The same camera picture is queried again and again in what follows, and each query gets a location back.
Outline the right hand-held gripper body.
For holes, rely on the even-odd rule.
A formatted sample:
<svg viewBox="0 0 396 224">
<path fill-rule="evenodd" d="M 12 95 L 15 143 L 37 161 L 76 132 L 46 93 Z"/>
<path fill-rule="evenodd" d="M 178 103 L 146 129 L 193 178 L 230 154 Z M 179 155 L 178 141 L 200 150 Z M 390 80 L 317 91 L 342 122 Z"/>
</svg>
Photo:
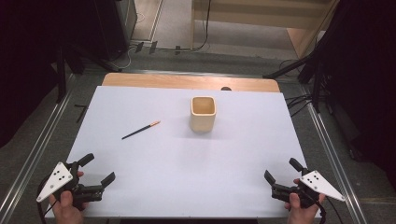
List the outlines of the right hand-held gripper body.
<svg viewBox="0 0 396 224">
<path fill-rule="evenodd" d="M 315 204 L 320 194 L 329 196 L 338 201 L 344 202 L 345 196 L 339 192 L 324 176 L 318 171 L 311 171 L 299 178 L 296 186 L 287 187 L 279 185 L 271 177 L 272 197 L 282 202 L 290 201 L 290 194 L 296 193 L 300 198 L 300 206 L 308 208 Z"/>
</svg>

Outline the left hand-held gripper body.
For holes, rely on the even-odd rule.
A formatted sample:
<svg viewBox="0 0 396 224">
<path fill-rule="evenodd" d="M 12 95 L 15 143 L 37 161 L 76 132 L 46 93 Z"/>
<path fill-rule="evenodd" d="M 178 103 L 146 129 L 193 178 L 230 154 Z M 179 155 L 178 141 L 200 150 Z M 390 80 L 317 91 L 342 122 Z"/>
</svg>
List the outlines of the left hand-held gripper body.
<svg viewBox="0 0 396 224">
<path fill-rule="evenodd" d="M 104 188 L 102 185 L 84 186 L 79 183 L 77 161 L 73 163 L 63 163 L 59 161 L 53 171 L 49 174 L 45 185 L 38 192 L 36 201 L 43 202 L 51 194 L 53 194 L 58 201 L 61 200 L 61 193 L 70 191 L 73 195 L 73 205 L 77 209 L 83 209 L 84 203 L 99 202 L 102 200 Z"/>
</svg>

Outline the black pencil with orange end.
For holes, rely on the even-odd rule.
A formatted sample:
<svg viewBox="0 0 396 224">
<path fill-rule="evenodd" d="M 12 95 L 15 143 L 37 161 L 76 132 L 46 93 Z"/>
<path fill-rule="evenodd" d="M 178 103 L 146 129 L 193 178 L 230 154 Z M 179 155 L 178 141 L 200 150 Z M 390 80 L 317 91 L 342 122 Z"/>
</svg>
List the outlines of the black pencil with orange end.
<svg viewBox="0 0 396 224">
<path fill-rule="evenodd" d="M 161 123 L 160 120 L 156 120 L 156 121 L 150 123 L 149 125 L 146 125 L 145 127 L 142 127 L 142 128 L 140 128 L 140 129 L 138 129 L 138 130 L 132 132 L 132 133 L 129 133 L 129 134 L 123 136 L 123 137 L 121 138 L 121 140 L 124 140 L 124 139 L 126 139 L 126 138 L 128 138 L 128 137 L 131 137 L 131 136 L 135 135 L 135 134 L 141 133 L 141 132 L 143 132 L 143 131 L 145 131 L 145 130 L 147 130 L 147 129 L 153 127 L 153 126 L 156 126 L 156 125 L 158 125 L 158 124 L 160 124 L 160 123 Z"/>
</svg>

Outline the beige square cup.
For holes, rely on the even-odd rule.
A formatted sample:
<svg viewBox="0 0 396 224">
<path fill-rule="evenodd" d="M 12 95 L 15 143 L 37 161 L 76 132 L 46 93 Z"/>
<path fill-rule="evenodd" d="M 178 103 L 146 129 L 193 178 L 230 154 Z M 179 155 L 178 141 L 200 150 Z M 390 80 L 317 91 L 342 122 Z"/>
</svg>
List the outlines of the beige square cup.
<svg viewBox="0 0 396 224">
<path fill-rule="evenodd" d="M 194 132 L 211 132 L 217 115 L 216 101 L 211 96 L 191 98 L 190 127 Z"/>
</svg>

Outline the person's left hand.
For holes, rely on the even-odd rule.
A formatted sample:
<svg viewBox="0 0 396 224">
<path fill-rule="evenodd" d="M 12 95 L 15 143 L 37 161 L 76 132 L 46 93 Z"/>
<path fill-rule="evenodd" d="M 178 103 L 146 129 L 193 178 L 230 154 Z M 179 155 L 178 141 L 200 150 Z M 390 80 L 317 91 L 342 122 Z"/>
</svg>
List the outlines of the person's left hand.
<svg viewBox="0 0 396 224">
<path fill-rule="evenodd" d="M 84 213 L 78 210 L 73 202 L 73 195 L 68 190 L 61 193 L 60 201 L 57 201 L 53 194 L 49 196 L 56 224 L 84 224 Z"/>
</svg>

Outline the person's right hand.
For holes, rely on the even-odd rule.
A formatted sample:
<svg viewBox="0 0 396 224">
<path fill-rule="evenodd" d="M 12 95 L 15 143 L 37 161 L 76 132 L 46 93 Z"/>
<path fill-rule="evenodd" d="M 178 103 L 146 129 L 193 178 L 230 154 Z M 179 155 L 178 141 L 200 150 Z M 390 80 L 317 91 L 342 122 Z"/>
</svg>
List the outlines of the person's right hand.
<svg viewBox="0 0 396 224">
<path fill-rule="evenodd" d="M 287 224 L 313 224 L 319 207 L 314 204 L 308 208 L 302 208 L 297 193 L 291 193 L 289 199 L 290 201 L 284 204 L 284 207 L 289 210 Z"/>
</svg>

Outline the black hex key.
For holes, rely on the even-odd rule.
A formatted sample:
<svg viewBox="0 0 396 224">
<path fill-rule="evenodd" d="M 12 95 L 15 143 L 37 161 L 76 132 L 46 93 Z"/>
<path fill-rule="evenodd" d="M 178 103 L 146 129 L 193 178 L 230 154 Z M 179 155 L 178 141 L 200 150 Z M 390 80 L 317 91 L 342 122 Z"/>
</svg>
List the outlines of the black hex key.
<svg viewBox="0 0 396 224">
<path fill-rule="evenodd" d="M 78 115 L 78 119 L 76 120 L 76 123 L 79 123 L 84 118 L 86 111 L 88 109 L 88 106 L 87 105 L 74 105 L 74 107 L 81 109 L 80 114 Z"/>
</svg>

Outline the white table mat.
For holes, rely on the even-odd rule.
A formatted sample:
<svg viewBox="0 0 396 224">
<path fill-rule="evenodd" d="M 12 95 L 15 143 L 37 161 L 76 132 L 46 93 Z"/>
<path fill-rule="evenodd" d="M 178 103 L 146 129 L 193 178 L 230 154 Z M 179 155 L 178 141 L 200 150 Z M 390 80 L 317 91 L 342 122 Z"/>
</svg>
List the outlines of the white table mat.
<svg viewBox="0 0 396 224">
<path fill-rule="evenodd" d="M 81 183 L 116 179 L 86 217 L 285 217 L 263 175 L 289 186 L 298 177 L 290 158 L 304 161 L 281 93 L 210 91 L 214 127 L 190 127 L 191 98 L 199 90 L 96 88 L 68 159 L 88 153 Z M 161 123 L 124 140 L 150 123 Z"/>
</svg>

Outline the black metal stand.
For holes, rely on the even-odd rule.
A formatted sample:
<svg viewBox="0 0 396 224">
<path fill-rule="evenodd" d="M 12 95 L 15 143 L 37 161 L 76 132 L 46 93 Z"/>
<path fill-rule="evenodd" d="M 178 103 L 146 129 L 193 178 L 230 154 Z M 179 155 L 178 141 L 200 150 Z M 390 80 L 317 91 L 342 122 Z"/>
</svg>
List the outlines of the black metal stand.
<svg viewBox="0 0 396 224">
<path fill-rule="evenodd" d="M 68 64 L 71 70 L 78 74 L 81 74 L 84 71 L 82 60 L 79 58 L 80 55 L 88 58 L 90 61 L 104 68 L 108 72 L 121 71 L 120 68 L 116 68 L 115 66 L 105 63 L 99 57 L 77 44 L 61 43 L 57 46 L 56 51 L 56 72 L 58 74 L 57 103 L 60 103 L 66 95 L 65 65 Z"/>
<path fill-rule="evenodd" d="M 299 76 L 297 76 L 298 81 L 301 84 L 307 84 L 309 80 L 314 79 L 313 91 L 311 93 L 305 93 L 300 96 L 290 97 L 286 99 L 288 109 L 291 109 L 297 104 L 304 101 L 304 105 L 300 109 L 295 111 L 292 114 L 293 116 L 298 114 L 309 104 L 311 104 L 316 109 L 316 111 L 319 112 L 318 102 L 320 100 L 320 88 L 321 83 L 325 77 L 325 55 L 330 49 L 331 43 L 335 41 L 335 37 L 338 33 L 339 27 L 350 9 L 350 3 L 351 0 L 339 0 L 339 3 L 335 7 L 334 13 L 332 14 L 332 19 L 330 21 L 327 31 L 314 46 L 314 49 L 307 56 L 304 56 L 302 59 L 291 63 L 290 65 L 287 65 L 272 74 L 262 76 L 263 78 L 276 79 L 287 74 L 289 71 L 302 66 L 303 68 Z"/>
</svg>

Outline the wooden table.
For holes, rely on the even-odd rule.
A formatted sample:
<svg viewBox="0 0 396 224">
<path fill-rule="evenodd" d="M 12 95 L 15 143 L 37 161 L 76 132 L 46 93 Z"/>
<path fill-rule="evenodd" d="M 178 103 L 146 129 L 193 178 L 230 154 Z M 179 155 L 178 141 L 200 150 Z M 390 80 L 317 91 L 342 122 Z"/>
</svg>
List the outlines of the wooden table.
<svg viewBox="0 0 396 224">
<path fill-rule="evenodd" d="M 272 79 L 176 74 L 108 73 L 105 75 L 102 85 L 189 90 L 225 90 L 229 88 L 231 91 L 280 92 L 277 82 Z"/>
</svg>

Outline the black cabinet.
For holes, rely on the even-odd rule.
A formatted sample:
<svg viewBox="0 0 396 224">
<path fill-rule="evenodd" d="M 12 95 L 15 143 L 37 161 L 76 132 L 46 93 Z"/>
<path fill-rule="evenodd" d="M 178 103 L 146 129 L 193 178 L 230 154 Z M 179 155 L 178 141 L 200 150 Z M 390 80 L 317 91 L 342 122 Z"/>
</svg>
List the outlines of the black cabinet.
<svg viewBox="0 0 396 224">
<path fill-rule="evenodd" d="M 93 0 L 99 22 L 99 55 L 115 60 L 129 48 L 137 13 L 134 0 Z"/>
</svg>

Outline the light wooden shelf unit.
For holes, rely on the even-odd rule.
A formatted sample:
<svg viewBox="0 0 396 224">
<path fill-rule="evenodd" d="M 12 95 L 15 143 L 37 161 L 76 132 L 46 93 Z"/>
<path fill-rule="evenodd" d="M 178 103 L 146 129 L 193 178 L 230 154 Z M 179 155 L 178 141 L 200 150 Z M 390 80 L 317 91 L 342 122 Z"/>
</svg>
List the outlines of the light wooden shelf unit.
<svg viewBox="0 0 396 224">
<path fill-rule="evenodd" d="M 326 31 L 340 0 L 191 0 L 191 22 L 211 21 L 286 28 L 299 58 Z"/>
</svg>

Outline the aluminium floor rail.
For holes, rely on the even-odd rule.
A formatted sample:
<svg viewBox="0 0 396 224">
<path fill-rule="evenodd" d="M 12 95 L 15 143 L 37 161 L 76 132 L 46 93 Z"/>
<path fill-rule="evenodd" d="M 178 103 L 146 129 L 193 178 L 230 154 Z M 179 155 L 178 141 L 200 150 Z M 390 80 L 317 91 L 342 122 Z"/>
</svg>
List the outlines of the aluminium floor rail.
<svg viewBox="0 0 396 224">
<path fill-rule="evenodd" d="M 317 129 L 319 139 L 324 147 L 325 153 L 332 167 L 332 171 L 336 178 L 337 184 L 346 198 L 346 207 L 351 215 L 354 224 L 368 224 L 367 219 L 361 209 L 358 197 L 347 178 L 345 169 L 339 160 L 336 150 L 333 146 L 332 139 L 330 138 L 326 126 L 323 122 L 321 115 L 316 111 L 316 109 L 310 105 L 308 107 L 311 119 Z"/>
<path fill-rule="evenodd" d="M 72 74 L 66 96 L 51 91 L 16 134 L 0 147 L 0 224 L 38 224 L 35 196 L 40 181 L 67 158 L 78 132 L 84 76 Z"/>
</svg>

